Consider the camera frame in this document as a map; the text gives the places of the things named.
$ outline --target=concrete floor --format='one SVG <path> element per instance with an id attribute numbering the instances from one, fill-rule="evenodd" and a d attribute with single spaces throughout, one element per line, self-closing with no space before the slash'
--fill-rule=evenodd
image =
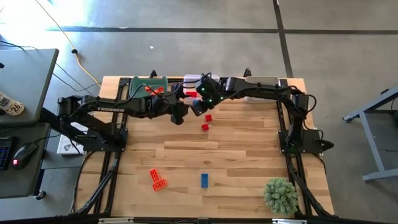
<path id="1" fill-rule="evenodd" d="M 272 0 L 40 1 L 63 26 L 217 27 L 276 29 Z M 397 29 L 397 1 L 279 0 L 286 29 Z M 23 20 L 19 14 L 29 17 Z M 34 1 L 23 8 L 7 2 L 0 12 L 1 37 L 20 45 L 56 47 L 58 63 L 83 86 L 93 84 L 77 66 L 70 46 Z M 285 77 L 278 34 L 69 32 L 82 63 L 99 80 L 105 75 L 184 75 L 211 71 L 220 76 Z M 398 35 L 287 35 L 294 77 L 304 78 L 318 99 L 315 124 L 335 147 L 325 153 L 328 184 L 337 215 L 397 223 L 398 177 L 369 184 L 361 176 L 376 171 L 361 123 L 342 116 L 398 85 Z M 59 69 L 55 73 L 73 83 Z M 91 91 L 98 93 L 98 87 Z M 73 90 L 53 78 L 45 107 Z M 389 153 L 394 167 L 397 154 Z M 65 215 L 72 201 L 76 169 L 46 171 L 47 198 L 0 200 L 0 220 Z"/>

